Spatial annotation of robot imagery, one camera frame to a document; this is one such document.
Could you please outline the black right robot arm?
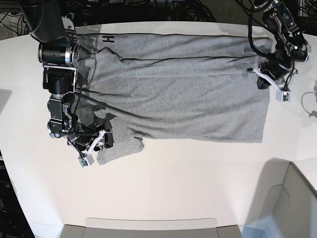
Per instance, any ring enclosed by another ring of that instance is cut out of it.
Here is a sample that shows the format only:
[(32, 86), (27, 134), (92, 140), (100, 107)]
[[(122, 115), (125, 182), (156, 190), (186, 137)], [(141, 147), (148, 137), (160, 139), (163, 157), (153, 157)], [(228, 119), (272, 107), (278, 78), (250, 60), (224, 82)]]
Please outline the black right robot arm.
[(18, 2), (29, 34), (39, 42), (38, 60), (43, 66), (43, 88), (51, 94), (48, 130), (52, 138), (67, 138), (77, 151), (99, 151), (113, 146), (110, 130), (102, 125), (86, 126), (76, 115), (82, 88), (78, 77), (79, 40), (70, 14), (61, 10), (59, 0)]

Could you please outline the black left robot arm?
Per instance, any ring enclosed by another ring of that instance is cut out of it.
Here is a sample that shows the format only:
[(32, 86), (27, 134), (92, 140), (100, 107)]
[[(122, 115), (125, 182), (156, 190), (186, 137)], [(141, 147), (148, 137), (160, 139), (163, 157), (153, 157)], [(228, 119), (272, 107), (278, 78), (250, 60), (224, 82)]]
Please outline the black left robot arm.
[[(282, 92), (289, 90), (290, 80), (296, 62), (309, 59), (311, 46), (304, 38), (292, 13), (284, 2), (279, 0), (256, 0), (249, 12), (248, 40), (252, 50), (266, 62), (260, 64), (258, 88), (266, 89), (276, 85)], [(252, 37), (253, 14), (263, 14), (263, 24), (276, 40), (273, 53), (261, 52), (255, 47)]]

